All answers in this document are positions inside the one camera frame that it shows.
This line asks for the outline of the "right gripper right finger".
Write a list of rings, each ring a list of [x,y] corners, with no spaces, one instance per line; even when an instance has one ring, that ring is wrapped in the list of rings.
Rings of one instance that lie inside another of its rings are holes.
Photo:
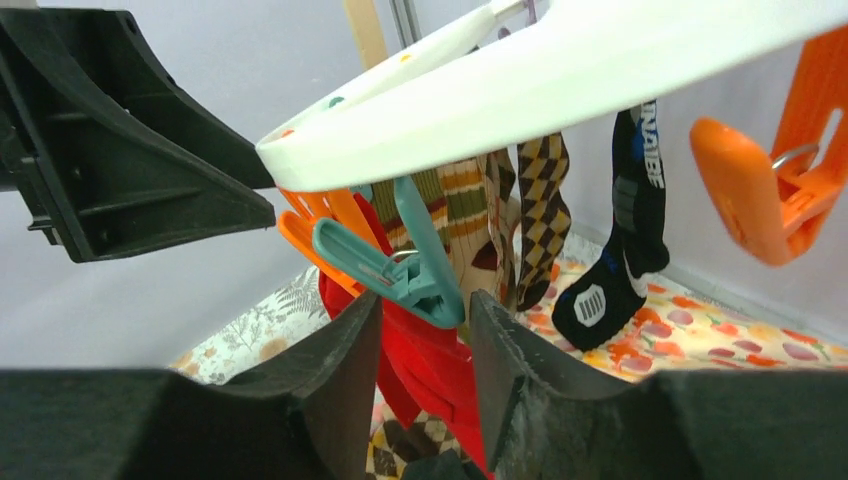
[[[487,467],[499,479],[843,479],[847,376],[672,370],[629,383],[473,293]]]

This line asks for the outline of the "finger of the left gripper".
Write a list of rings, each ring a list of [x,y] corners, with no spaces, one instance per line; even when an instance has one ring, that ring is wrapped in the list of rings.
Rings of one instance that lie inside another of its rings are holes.
[[[271,227],[272,184],[128,11],[2,9],[1,187],[74,262]]]

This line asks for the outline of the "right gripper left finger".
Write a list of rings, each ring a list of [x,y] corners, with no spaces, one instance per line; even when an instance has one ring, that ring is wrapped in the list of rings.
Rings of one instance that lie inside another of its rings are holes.
[[[5,479],[361,479],[382,303],[372,293],[223,385],[165,369],[5,370]]]

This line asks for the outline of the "teal clothes peg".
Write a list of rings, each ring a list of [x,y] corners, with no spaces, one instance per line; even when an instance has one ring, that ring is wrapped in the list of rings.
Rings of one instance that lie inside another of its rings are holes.
[[[394,197],[413,249],[386,255],[335,222],[316,227],[313,245],[324,260],[369,290],[435,327],[455,328],[465,320],[463,295],[411,177],[394,180]]]

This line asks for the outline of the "white round clip hanger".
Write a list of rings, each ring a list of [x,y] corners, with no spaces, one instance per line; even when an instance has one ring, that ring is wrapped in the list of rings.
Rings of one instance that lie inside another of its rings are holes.
[[[485,44],[492,1],[262,138],[275,183],[320,192],[428,170],[622,110],[846,23],[843,1],[554,1]]]

